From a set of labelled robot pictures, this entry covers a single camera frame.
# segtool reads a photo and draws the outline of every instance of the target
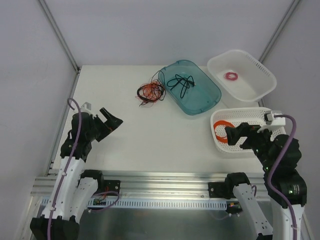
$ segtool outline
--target perforated basket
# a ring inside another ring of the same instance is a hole
[[[239,126],[241,123],[248,123],[250,125],[266,125],[265,122],[265,112],[270,110],[266,107],[245,107],[245,108],[229,108],[229,109],[222,109],[215,111],[211,115],[210,124],[211,124],[211,131],[214,139],[214,143],[216,148],[225,154],[248,154],[252,153],[253,151],[250,149],[241,149],[240,145],[244,143],[246,137],[241,137],[240,140],[234,146],[229,146],[227,143],[222,143],[217,140],[216,134],[218,136],[224,137],[226,136],[225,127],[220,125],[217,126],[214,130],[215,122],[219,120],[225,120],[227,122],[232,123],[235,127]],[[283,127],[273,131],[271,136],[271,141],[279,134],[285,134],[285,129]]]

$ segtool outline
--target tabletop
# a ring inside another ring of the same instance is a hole
[[[104,107],[123,120],[123,124],[104,140],[92,143],[85,168],[172,173],[262,173],[262,166],[253,154],[238,158],[236,154],[220,153],[215,146],[210,117],[214,111],[227,108],[223,104],[224,96],[215,107],[194,116],[185,114],[169,94],[152,106],[140,106],[140,100],[135,98],[137,89],[162,67],[82,67],[73,98],[80,106],[85,102],[91,103],[92,110],[97,113]],[[201,69],[208,74],[206,67]],[[73,114],[75,112],[70,109],[54,169],[59,168],[60,147],[71,129]]]

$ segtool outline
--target white bin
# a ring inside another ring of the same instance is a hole
[[[221,100],[228,108],[251,107],[277,86],[276,77],[242,50],[229,50],[211,58],[207,68],[214,76],[212,79],[222,92]],[[225,79],[227,72],[237,73],[238,79]]]

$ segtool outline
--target gray wall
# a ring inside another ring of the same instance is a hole
[[[80,65],[168,65],[262,54],[292,0],[47,0]]]
[[[315,239],[320,239],[319,13],[319,0],[302,1],[264,63],[278,82],[276,89],[265,98],[266,106],[282,110],[297,121],[296,138],[302,152],[298,167],[308,185],[306,216]]]
[[[16,239],[75,72],[36,0],[0,3],[0,239]]]

